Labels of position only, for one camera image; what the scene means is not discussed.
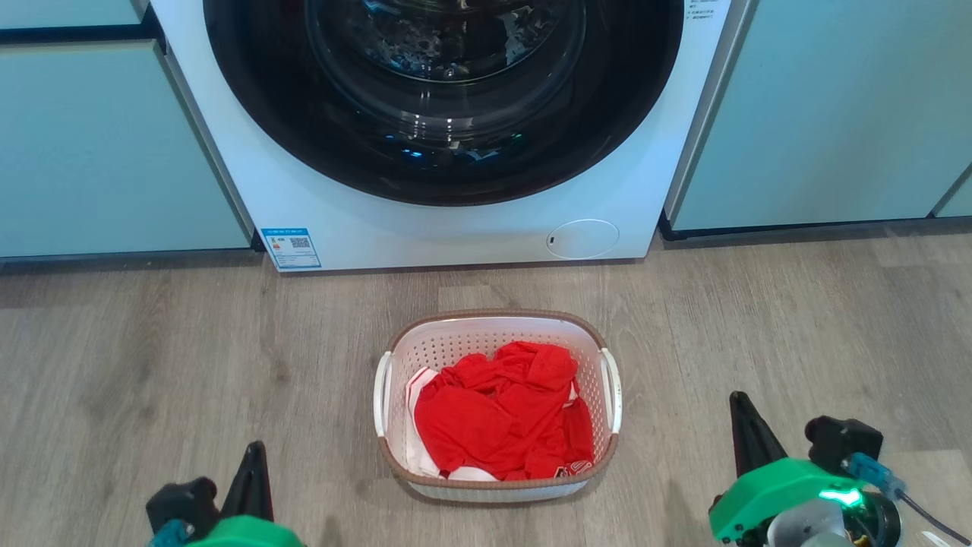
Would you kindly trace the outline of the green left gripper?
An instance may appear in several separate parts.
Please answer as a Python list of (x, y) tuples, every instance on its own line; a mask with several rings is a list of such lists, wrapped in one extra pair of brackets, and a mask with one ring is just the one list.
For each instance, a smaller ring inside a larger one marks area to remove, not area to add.
[(223, 499), (221, 518), (207, 536), (192, 540), (188, 546), (305, 546), (294, 530), (274, 523), (270, 468), (263, 441), (247, 444)]

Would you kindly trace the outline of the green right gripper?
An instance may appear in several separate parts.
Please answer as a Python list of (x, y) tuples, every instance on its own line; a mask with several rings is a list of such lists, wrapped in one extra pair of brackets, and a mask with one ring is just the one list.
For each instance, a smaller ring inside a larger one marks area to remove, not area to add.
[(835, 492), (836, 501), (853, 506), (864, 481), (835, 475), (812, 461), (788, 457), (780, 440), (743, 391), (729, 396), (734, 460), (738, 479), (709, 509), (709, 529), (721, 543), (739, 543), (764, 520)]

